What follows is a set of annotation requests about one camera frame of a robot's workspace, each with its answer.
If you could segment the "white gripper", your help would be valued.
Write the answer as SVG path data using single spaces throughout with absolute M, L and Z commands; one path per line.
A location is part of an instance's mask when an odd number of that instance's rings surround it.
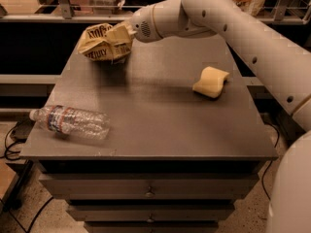
M 173 36 L 195 39 L 215 35 L 213 30 L 194 25 L 190 21 L 182 7 L 182 0 L 165 0 L 142 7 L 130 20 L 118 23 L 115 28 L 143 43 Z

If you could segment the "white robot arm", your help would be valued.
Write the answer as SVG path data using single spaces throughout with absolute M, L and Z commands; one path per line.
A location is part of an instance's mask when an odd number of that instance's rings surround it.
M 311 53 L 232 0 L 166 0 L 139 9 L 125 25 L 144 43 L 212 33 L 225 39 L 305 130 L 279 164 L 266 233 L 311 233 Z

